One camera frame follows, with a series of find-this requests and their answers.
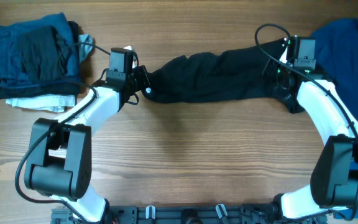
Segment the black polo shirt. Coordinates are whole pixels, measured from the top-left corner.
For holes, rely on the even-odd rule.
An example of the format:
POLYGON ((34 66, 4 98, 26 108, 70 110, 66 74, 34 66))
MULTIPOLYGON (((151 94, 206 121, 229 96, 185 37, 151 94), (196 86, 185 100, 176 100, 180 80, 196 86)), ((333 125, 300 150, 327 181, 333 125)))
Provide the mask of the black polo shirt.
POLYGON ((296 95, 301 78, 294 73, 295 87, 284 90, 262 79, 268 59, 280 58, 283 39, 260 47, 227 50, 219 55, 203 52, 177 57, 149 73, 150 87, 142 94, 157 103, 210 103, 217 101, 274 98, 292 113, 304 108, 296 95))

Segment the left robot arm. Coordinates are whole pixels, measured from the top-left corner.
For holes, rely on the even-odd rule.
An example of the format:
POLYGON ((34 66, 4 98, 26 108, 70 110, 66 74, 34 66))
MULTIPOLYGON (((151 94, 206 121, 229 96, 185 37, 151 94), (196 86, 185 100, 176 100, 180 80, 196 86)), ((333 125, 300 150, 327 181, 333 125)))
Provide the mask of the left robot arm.
POLYGON ((42 203, 60 203, 72 223, 114 223, 109 202, 90 185, 91 138, 101 125, 119 112, 137 91, 149 85, 144 68, 131 47, 113 48, 105 77, 90 85, 80 103, 55 119, 38 119, 32 127, 30 146, 20 161, 15 188, 45 196, 42 203))

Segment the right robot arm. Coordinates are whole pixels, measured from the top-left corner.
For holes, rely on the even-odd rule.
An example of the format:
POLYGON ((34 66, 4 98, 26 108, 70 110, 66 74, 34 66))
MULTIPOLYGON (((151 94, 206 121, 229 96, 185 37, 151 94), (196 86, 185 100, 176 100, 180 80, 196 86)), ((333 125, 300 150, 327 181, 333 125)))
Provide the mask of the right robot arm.
POLYGON ((282 219, 302 220, 333 213, 352 220, 358 213, 358 121, 336 92, 331 77, 316 64, 314 39, 285 37, 278 55, 256 46, 275 65, 264 72, 310 116, 323 150, 308 185, 278 196, 282 219))

